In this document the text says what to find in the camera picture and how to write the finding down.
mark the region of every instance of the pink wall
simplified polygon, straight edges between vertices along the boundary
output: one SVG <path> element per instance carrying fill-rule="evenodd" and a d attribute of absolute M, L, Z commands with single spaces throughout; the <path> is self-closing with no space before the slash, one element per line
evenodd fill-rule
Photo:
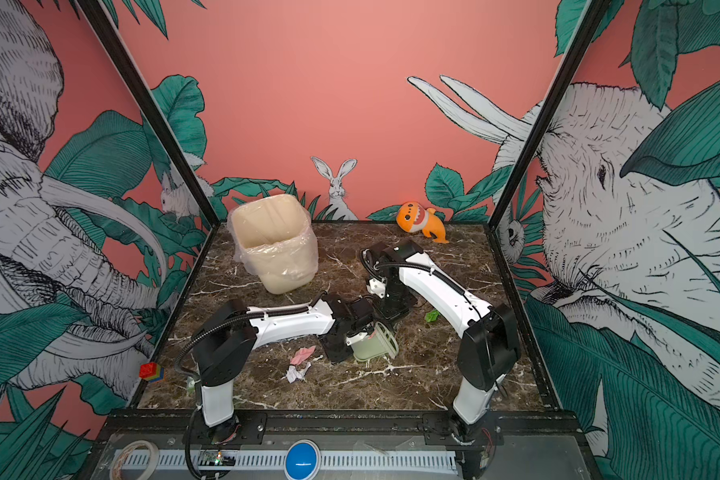
<path fill-rule="evenodd" d="M 555 2 L 204 5 L 163 2 L 168 39 L 117 5 L 120 33 L 151 88 L 173 74 L 200 82 L 208 148 L 198 174 L 296 180 L 308 199 L 322 195 L 321 209 L 328 181 L 309 158 L 334 173 L 357 158 L 344 187 L 360 218 L 425 201 L 435 163 L 460 172 L 469 188 L 498 151 L 444 120 L 408 76 L 442 86 L 446 74 L 521 116 L 544 97 L 560 60 Z"/>

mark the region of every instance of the robotic arm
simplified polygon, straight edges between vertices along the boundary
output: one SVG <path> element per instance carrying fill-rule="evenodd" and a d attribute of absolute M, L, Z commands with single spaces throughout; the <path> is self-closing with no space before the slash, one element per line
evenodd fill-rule
<path fill-rule="evenodd" d="M 322 292 L 312 302 L 276 308 L 245 306 L 231 300 L 220 308 L 176 359 L 194 349 L 200 368 L 203 417 L 208 427 L 234 415 L 232 384 L 250 351 L 270 342 L 317 335 L 326 355 L 338 363 L 365 341 L 376 322 L 393 326 L 416 303 L 419 293 L 461 337 L 457 364 L 464 378 L 454 400 L 452 433 L 469 437 L 470 426 L 488 410 L 498 385 L 520 358 L 517 323 L 511 309 L 492 306 L 440 270 L 412 240 L 387 247 L 375 244 L 360 253 L 372 295 L 344 302 Z"/>

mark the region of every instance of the plush toy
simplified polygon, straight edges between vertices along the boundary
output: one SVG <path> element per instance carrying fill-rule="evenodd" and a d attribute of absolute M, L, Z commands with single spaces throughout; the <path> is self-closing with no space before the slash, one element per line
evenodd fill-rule
<path fill-rule="evenodd" d="M 434 208 L 425 209 L 416 202 L 407 202 L 398 212 L 398 225 L 410 234 L 421 231 L 427 238 L 434 235 L 436 244 L 447 244 L 445 225 L 434 212 Z"/>

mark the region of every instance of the plastic bag liner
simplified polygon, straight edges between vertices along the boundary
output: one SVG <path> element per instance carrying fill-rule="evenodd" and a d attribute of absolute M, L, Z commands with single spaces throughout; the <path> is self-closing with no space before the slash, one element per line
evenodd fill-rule
<path fill-rule="evenodd" d="M 227 228 L 235 239 L 235 261 L 258 275 L 269 293 L 299 288 L 317 273 L 312 218 L 292 195 L 238 206 L 230 213 Z"/>

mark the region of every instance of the pink crumpled paper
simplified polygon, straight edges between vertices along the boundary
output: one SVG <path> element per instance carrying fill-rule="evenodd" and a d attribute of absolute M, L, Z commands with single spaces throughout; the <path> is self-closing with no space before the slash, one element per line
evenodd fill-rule
<path fill-rule="evenodd" d="M 291 365 L 301 365 L 304 360 L 307 360 L 315 352 L 317 345 L 310 346 L 309 348 L 300 348 L 291 359 Z"/>

